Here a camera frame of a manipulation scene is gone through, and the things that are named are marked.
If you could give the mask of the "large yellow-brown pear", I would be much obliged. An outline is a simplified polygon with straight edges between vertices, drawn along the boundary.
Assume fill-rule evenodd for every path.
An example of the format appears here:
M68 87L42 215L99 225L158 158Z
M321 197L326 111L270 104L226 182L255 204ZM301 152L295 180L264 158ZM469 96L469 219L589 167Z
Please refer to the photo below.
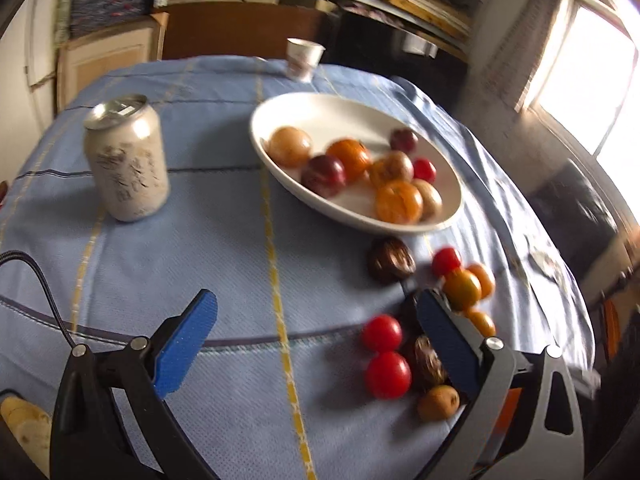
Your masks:
M412 161L402 151L390 151L369 168L369 179L374 188L382 188L392 181L411 182L413 175Z

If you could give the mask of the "blue checked tablecloth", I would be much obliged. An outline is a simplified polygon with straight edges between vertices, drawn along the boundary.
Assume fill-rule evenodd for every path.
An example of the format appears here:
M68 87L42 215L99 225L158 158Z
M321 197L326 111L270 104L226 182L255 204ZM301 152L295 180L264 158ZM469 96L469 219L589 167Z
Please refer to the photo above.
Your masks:
M1 251L43 270L77 340L94 351L151 335L202 288L218 320L167 401L223 479L412 479L451 422L424 425L413 398L376 402L356 326L416 287L380 287L366 271L372 236L296 200L264 171L250 115L279 94L338 94L426 133L463 181L452 226L406 238L420 266L439 247L490 266L480 307L513 349L557 344L589 370L585 301L520 190L472 132L408 82L322 66L311 84L283 62L206 56L116 70L58 115L1 209ZM162 120L171 193L150 218L104 214L82 152L93 105L140 93ZM1 391L52 413L70 348L24 263L1 268Z

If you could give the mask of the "small mandarin orange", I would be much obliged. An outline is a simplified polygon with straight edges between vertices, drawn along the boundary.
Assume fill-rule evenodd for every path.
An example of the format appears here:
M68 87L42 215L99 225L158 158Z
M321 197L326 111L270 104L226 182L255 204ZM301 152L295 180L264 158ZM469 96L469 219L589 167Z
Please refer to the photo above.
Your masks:
M337 140L326 149L326 154L341 162L347 184L358 181L372 165L369 150L357 139Z

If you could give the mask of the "bright window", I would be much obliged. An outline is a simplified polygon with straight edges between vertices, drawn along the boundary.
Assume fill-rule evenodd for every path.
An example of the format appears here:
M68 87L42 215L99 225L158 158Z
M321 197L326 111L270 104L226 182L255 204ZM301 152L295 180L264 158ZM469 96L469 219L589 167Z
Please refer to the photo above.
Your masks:
M524 105L639 198L639 45L600 0L562 0Z

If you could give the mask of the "stack of blue patterned boxes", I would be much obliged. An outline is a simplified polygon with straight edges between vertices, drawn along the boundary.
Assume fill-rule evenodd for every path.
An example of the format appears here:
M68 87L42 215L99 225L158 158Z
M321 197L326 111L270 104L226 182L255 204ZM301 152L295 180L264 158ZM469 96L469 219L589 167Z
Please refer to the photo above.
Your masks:
M152 0L72 0L70 38L76 39L150 12Z

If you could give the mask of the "framed wooden board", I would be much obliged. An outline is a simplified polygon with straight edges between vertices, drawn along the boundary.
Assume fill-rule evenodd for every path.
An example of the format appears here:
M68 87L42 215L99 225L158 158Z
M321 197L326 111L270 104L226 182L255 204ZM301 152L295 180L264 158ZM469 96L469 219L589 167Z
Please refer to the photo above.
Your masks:
M168 21L167 12L153 13L62 44L56 63L56 112L111 70L160 60Z

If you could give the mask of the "dark mangosteen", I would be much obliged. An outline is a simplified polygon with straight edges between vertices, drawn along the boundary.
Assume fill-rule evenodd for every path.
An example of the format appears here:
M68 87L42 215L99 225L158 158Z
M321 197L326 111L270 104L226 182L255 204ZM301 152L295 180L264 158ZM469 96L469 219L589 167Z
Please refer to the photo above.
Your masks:
M427 336L416 338L413 344L413 376L416 388L422 391L446 382L447 372Z
M416 260L411 250L397 237L374 240L366 260L370 277L383 285L401 282L416 273Z

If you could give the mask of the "large orange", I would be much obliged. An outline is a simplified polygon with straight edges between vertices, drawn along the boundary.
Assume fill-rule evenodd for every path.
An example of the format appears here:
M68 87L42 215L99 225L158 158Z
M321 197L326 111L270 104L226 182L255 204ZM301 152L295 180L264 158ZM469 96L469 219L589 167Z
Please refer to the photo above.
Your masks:
M423 198L414 185L396 180L375 192L374 209L378 220L408 226L421 219Z

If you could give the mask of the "brown round fruit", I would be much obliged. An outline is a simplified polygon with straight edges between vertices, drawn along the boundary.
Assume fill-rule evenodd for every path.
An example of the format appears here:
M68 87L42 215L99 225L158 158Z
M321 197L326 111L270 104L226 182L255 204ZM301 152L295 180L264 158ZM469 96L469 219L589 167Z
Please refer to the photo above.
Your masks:
M304 130L282 127L276 130L267 144L267 154L280 167L298 168L310 159L311 137Z
M431 183L422 179L414 179L411 184L419 191L422 202L422 220L431 219L442 211L442 196Z

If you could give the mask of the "dark purple plum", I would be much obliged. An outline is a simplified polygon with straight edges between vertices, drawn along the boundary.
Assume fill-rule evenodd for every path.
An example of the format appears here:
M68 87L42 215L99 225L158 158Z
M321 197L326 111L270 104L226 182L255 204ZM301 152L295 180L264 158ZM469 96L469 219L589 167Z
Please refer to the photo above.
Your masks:
M346 172L339 159L331 155L314 156L300 173L300 183L324 198L340 194L346 188Z

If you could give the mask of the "orange persimmon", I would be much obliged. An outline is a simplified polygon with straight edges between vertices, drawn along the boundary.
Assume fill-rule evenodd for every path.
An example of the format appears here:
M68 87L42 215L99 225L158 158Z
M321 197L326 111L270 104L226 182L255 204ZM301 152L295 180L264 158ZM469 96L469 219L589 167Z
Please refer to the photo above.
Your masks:
M485 299L494 293L496 281L488 266L484 266L481 263L472 263L466 270L471 272L480 282L480 298Z
M471 309L482 299L480 281L466 269L457 269L449 273L442 283L442 292L450 308L458 312Z

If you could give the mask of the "small dark plum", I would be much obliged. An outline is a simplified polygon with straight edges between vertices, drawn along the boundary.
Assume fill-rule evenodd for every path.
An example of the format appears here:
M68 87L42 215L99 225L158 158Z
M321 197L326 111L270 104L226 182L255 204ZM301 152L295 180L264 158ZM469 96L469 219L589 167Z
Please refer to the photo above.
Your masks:
M419 138L411 128L398 128L390 134L390 148L407 155L412 154L418 146Z

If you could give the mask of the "yellow-orange persimmon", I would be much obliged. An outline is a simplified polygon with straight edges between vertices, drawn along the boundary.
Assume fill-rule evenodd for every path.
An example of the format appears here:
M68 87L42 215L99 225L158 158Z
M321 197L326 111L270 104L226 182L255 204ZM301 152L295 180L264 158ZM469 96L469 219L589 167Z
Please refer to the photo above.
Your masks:
M466 310L463 315L474 325L484 338L495 337L497 335L495 323L486 312L477 309L469 309Z

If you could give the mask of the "white oval plate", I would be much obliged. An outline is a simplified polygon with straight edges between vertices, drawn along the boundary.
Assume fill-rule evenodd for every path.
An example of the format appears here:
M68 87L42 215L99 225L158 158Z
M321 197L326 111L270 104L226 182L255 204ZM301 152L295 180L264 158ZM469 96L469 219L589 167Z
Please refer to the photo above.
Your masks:
M250 140L271 177L345 226L418 235L463 205L452 163L416 128L357 101L294 92L256 107Z

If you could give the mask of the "small red tomato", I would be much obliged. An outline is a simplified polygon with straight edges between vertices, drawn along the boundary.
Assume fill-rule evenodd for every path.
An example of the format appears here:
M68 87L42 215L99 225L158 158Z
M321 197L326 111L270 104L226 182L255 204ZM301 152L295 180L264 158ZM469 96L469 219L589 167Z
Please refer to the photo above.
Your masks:
M413 161L413 177L433 184L437 177L435 165L425 157L418 157Z

